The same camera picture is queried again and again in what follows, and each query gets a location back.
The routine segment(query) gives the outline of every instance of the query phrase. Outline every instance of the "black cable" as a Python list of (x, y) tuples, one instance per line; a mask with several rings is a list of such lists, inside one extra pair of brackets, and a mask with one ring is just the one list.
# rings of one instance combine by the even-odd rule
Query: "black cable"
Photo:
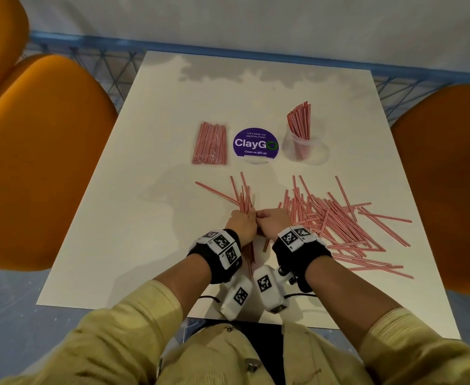
[(289, 295), (285, 295), (283, 296), (284, 298), (289, 298), (289, 297), (292, 297), (292, 296), (311, 296), (311, 297), (317, 297), (316, 295), (313, 295), (311, 293), (291, 293)]
[(200, 296), (200, 299), (213, 299), (214, 301), (220, 303), (220, 300), (215, 296)]

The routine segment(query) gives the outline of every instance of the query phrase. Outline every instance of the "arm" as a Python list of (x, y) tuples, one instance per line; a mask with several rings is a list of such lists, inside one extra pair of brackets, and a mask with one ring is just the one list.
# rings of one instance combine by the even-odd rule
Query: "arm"
[[(282, 209), (258, 211), (257, 216), (265, 236), (274, 241), (292, 225)], [(333, 258), (315, 258), (304, 276), (377, 383), (470, 383), (469, 346), (442, 338)]]
[[(255, 216), (234, 211), (226, 224), (241, 245), (256, 235)], [(86, 315), (39, 373), (1, 383), (153, 383), (161, 353), (211, 279), (207, 261), (190, 254), (112, 309)]]

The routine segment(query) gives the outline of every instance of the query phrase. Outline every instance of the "white wall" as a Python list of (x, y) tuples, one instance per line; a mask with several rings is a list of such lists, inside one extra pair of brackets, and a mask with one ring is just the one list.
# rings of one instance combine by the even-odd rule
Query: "white wall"
[(21, 0), (33, 30), (470, 71), (470, 0)]

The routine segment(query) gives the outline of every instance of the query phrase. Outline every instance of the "rolled-up sleeve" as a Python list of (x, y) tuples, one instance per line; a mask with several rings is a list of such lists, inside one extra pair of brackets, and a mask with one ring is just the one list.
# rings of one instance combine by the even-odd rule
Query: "rolled-up sleeve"
[(174, 294), (149, 281), (112, 309), (86, 315), (39, 373), (1, 383), (153, 383), (182, 316)]
[(442, 338), (404, 308), (383, 316), (359, 353), (370, 373), (386, 385), (470, 383), (470, 347)]

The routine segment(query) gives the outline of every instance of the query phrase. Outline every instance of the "yellow jacket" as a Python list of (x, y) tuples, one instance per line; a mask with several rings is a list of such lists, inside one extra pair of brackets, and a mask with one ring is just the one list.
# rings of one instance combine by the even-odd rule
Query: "yellow jacket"
[[(228, 324), (198, 332), (159, 365), (181, 321), (174, 294), (149, 281), (111, 310), (86, 315), (39, 373), (0, 384), (273, 383), (263, 367), (248, 369), (258, 356)], [(372, 384), (367, 373), (389, 385), (470, 384), (470, 347), (443, 339), (406, 309), (389, 312), (372, 327), (359, 351), (363, 363), (301, 325), (284, 324), (283, 338), (291, 385)]]

